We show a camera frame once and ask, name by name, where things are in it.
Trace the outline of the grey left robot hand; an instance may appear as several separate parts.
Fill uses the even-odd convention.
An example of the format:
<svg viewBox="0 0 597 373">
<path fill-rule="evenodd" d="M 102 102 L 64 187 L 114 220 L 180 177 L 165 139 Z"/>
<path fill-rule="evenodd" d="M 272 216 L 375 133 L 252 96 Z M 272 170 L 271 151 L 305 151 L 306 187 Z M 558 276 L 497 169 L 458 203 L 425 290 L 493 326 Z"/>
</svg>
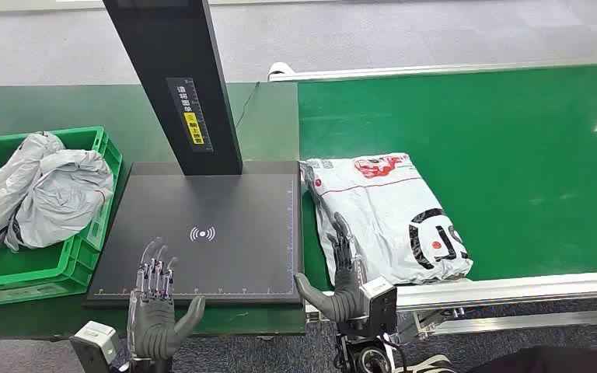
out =
<svg viewBox="0 0 597 373">
<path fill-rule="evenodd" d="M 169 360 L 204 315 L 206 299 L 198 295 L 184 315 L 176 318 L 173 277 L 177 258 L 166 260 L 167 250 L 161 237 L 145 247 L 130 293 L 127 348 L 138 359 Z"/>
</svg>

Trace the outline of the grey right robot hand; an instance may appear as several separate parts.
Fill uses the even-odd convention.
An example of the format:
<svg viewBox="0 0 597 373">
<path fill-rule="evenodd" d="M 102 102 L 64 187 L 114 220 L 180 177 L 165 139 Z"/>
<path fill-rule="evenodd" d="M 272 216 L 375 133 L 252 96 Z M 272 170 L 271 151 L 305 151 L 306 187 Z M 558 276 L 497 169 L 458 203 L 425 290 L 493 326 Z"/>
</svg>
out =
<svg viewBox="0 0 597 373">
<path fill-rule="evenodd" d="M 313 287 L 308 278 L 298 273 L 294 276 L 298 293 L 310 305 L 315 307 L 327 319 L 334 322 L 345 322 L 364 314 L 362 293 L 359 289 L 358 272 L 351 255 L 348 227 L 339 212 L 333 214 L 331 225 L 336 235 L 328 235 L 333 246 L 336 264 L 334 275 L 334 291 L 325 295 Z"/>
</svg>

